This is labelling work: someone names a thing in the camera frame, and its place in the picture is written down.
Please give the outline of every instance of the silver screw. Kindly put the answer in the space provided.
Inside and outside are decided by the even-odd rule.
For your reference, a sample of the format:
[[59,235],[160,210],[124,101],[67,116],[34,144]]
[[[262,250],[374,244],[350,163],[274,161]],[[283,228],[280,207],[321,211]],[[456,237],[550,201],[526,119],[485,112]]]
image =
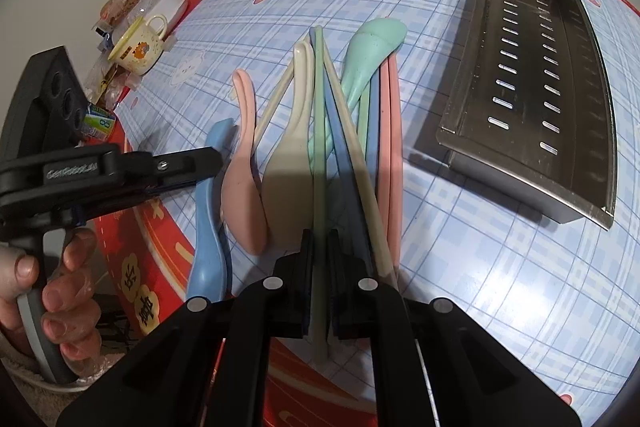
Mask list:
[[438,313],[449,313],[453,309],[453,302],[449,299],[436,299],[433,303],[433,309]]
[[375,279],[370,279],[369,277],[365,277],[364,279],[360,279],[358,281],[358,288],[366,292],[373,291],[377,287],[378,287],[378,281],[376,281]]
[[277,290],[278,288],[282,288],[283,284],[280,277],[267,277],[267,279],[262,281],[262,286],[268,290]]
[[198,313],[207,307],[207,301],[202,297],[194,297],[187,302],[187,309],[190,312]]

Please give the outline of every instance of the mint green spoon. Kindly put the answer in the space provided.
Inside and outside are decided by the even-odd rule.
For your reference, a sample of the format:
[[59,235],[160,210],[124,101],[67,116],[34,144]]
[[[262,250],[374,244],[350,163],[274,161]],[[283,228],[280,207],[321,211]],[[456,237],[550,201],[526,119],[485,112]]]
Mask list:
[[[349,41],[347,55],[342,68],[342,92],[349,112],[355,109],[360,95],[369,84],[371,75],[382,61],[396,49],[406,36],[406,26],[398,19],[373,19],[365,22]],[[326,133],[326,156],[334,149],[329,120],[324,119]],[[313,158],[314,142],[308,144],[309,158]]]

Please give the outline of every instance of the mug handle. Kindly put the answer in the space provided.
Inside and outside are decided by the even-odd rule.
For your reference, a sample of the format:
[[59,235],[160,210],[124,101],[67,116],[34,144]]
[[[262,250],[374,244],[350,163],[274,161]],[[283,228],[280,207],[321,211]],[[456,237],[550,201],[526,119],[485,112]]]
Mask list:
[[169,23],[166,19],[166,17],[162,14],[158,14],[158,15],[154,15],[153,17],[150,17],[149,20],[146,22],[146,25],[149,26],[149,24],[151,24],[151,21],[153,19],[161,19],[162,20],[162,29],[158,32],[158,38],[159,39],[164,39],[164,36],[166,35],[166,30],[169,27]]

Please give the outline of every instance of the hand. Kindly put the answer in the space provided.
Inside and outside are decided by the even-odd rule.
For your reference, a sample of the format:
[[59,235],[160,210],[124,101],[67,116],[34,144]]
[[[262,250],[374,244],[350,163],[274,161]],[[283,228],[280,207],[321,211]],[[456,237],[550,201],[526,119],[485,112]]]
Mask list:
[[[95,325],[100,307],[92,299],[94,282],[87,260],[95,250],[96,238],[90,229],[76,229],[62,255],[60,276],[42,292],[47,312],[42,327],[51,342],[60,344],[63,356],[72,362],[93,359],[100,354],[100,333]],[[25,355],[33,355],[27,340],[16,298],[38,278],[34,257],[19,248],[0,247],[0,329]]]

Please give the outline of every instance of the yellow enamel mug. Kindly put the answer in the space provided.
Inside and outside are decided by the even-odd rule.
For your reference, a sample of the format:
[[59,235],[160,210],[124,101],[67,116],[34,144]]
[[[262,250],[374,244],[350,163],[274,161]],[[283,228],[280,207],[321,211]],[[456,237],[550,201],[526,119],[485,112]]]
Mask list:
[[[158,33],[149,26],[154,19],[162,21]],[[115,60],[131,73],[145,74],[162,54],[162,38],[166,35],[167,26],[164,15],[154,15],[148,21],[142,15],[137,17],[111,51],[109,60]]]

